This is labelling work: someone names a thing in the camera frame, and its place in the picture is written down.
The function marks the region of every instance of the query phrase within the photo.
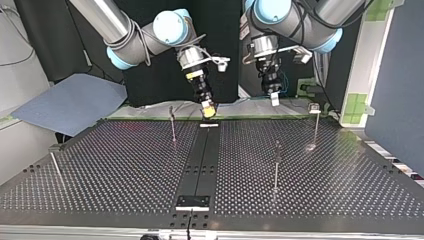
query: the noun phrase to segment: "gray cloth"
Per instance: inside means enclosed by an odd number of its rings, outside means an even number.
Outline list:
[[[12,113],[25,122],[68,136],[113,113],[127,98],[125,87],[75,74]]]

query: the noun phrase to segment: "black center rail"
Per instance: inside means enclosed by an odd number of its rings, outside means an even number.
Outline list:
[[[199,124],[99,124],[0,186],[0,225],[424,235],[424,189],[333,120],[315,148],[314,119]]]

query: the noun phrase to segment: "white wall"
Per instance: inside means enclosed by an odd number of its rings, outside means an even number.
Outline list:
[[[0,4],[15,6],[12,0]],[[31,49],[0,13],[0,64],[26,58]],[[9,14],[25,33],[22,22]],[[46,75],[34,54],[28,61],[0,66],[0,119],[49,88]],[[0,121],[0,184],[48,154],[56,143],[52,131],[18,120]]]
[[[12,0],[0,0],[0,4],[15,6]],[[0,64],[26,58],[31,49],[2,14],[4,13],[0,13]],[[21,32],[25,33],[20,19],[13,14],[8,13],[8,15]],[[0,117],[38,96],[48,87],[46,75],[36,54],[24,63],[0,67]]]
[[[344,115],[348,94],[350,93],[367,94],[366,105],[371,105],[394,11],[392,9],[388,12],[385,21],[364,21],[362,23],[343,101],[342,116]],[[364,114],[359,124],[347,124],[343,123],[342,120],[341,125],[347,128],[364,128],[367,119],[368,115]]]

